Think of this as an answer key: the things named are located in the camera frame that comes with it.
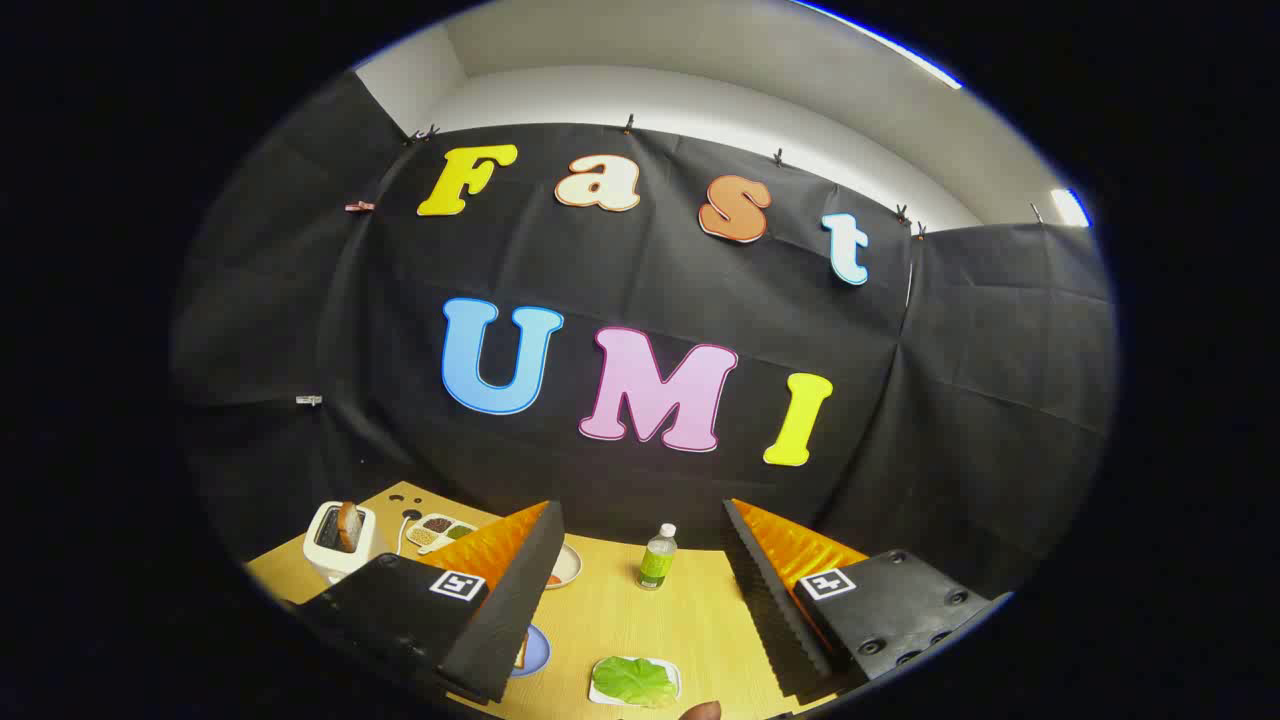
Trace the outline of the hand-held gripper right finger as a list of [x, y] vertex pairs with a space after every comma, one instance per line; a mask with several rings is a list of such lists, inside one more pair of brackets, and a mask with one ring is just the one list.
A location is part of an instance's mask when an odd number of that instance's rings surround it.
[[723, 511], [726, 556], [787, 697], [873, 685], [1002, 605], [914, 552], [864, 555], [737, 498]]

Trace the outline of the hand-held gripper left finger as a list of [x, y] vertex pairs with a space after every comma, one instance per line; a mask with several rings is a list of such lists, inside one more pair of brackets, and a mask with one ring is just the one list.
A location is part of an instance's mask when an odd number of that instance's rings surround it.
[[380, 553], [292, 610], [329, 646], [426, 697], [503, 698], [564, 541], [535, 503], [420, 559]]

